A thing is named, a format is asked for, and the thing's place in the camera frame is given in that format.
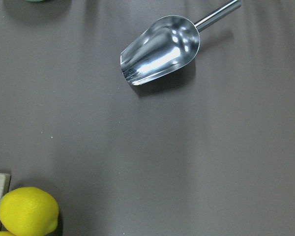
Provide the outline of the metal scoop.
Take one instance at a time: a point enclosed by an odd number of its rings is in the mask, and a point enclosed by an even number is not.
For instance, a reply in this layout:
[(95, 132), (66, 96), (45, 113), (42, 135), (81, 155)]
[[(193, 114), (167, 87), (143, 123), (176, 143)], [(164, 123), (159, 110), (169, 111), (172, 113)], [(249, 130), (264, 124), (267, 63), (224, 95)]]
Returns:
[(126, 81), (140, 86), (189, 64), (200, 48), (200, 32), (240, 8), (231, 0), (196, 23), (179, 15), (158, 19), (120, 54)]

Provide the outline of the yellow lemon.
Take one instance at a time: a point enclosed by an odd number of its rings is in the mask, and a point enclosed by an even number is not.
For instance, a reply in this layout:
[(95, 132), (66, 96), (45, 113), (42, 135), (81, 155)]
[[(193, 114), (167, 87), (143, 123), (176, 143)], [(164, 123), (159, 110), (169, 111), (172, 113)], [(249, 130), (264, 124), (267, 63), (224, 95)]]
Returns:
[(45, 236), (58, 226), (59, 205), (49, 193), (21, 187), (0, 201), (0, 221), (15, 236)]
[(0, 231), (0, 236), (15, 236), (9, 231)]

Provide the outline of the mint green bowl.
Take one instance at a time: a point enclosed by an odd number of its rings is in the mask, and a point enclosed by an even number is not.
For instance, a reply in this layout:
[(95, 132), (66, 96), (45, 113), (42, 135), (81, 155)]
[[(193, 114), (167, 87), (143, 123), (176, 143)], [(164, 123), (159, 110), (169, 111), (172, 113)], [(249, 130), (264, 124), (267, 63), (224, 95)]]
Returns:
[(48, 1), (51, 1), (51, 0), (25, 0), (27, 2), (48, 2)]

